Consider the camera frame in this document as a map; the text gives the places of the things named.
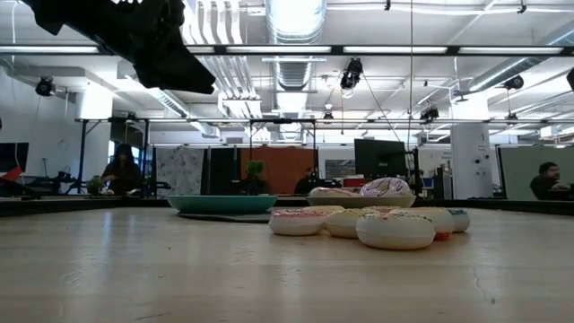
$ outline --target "white frosted donut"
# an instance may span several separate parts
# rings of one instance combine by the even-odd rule
[[[269,227],[279,235],[308,236],[319,234],[325,226],[326,215],[303,210],[278,210],[271,214]]]
[[[318,206],[307,206],[303,207],[303,211],[315,211],[321,212],[325,215],[331,215],[334,212],[343,211],[344,207],[339,205],[318,205]]]
[[[430,219],[412,214],[365,214],[357,221],[359,240],[380,249],[429,247],[435,231]]]
[[[357,193],[349,192],[340,188],[313,188],[309,192],[310,197],[358,197]]]
[[[362,196],[410,196],[411,188],[402,179],[397,178],[383,178],[375,179],[361,188],[360,194]]]
[[[448,240],[452,234],[452,231],[455,229],[455,223],[453,221],[452,215],[450,215],[446,209],[440,207],[404,208],[393,210],[390,213],[419,215],[429,218],[434,225],[435,232],[437,233],[434,238],[435,240]]]
[[[470,217],[467,211],[456,208],[448,208],[447,211],[452,215],[452,219],[455,222],[454,233],[461,233],[468,229],[470,226]]]
[[[366,206],[363,207],[363,210],[368,210],[368,211],[377,211],[379,213],[382,214],[387,214],[393,210],[399,209],[401,208],[400,206]]]
[[[326,229],[334,237],[357,239],[357,220],[368,212],[368,210],[362,209],[346,209],[335,212],[326,219]]]

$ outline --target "dark hair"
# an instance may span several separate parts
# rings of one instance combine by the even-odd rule
[[[555,163],[553,163],[551,161],[545,162],[544,164],[540,165],[540,167],[538,168],[538,173],[545,174],[546,171],[548,171],[551,167],[558,167],[558,165],[556,165]]]
[[[122,168],[121,161],[119,160],[119,155],[124,154],[127,156],[126,166],[136,166],[134,161],[134,153],[132,153],[132,146],[129,144],[119,144],[114,153],[114,160],[112,161],[114,165],[114,170],[119,170]]]

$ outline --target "white tray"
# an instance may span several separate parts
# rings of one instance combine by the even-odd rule
[[[339,205],[344,208],[363,208],[366,206],[400,206],[411,207],[416,196],[388,197],[307,197],[311,206]]]

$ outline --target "monitor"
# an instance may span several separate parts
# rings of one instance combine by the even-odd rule
[[[368,179],[408,176],[403,142],[355,139],[355,171]]]

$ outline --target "column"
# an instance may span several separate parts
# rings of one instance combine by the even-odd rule
[[[454,119],[488,119],[488,97],[476,93],[452,105]],[[492,169],[488,124],[459,124],[451,128],[453,193],[455,199],[492,197]]]
[[[88,83],[84,92],[76,94],[75,103],[78,118],[109,118],[113,107],[113,93],[96,83]],[[88,130],[95,125],[96,122],[90,122]],[[110,133],[111,124],[101,122],[86,136],[82,180],[89,180],[96,175],[99,176],[106,168],[109,157]]]

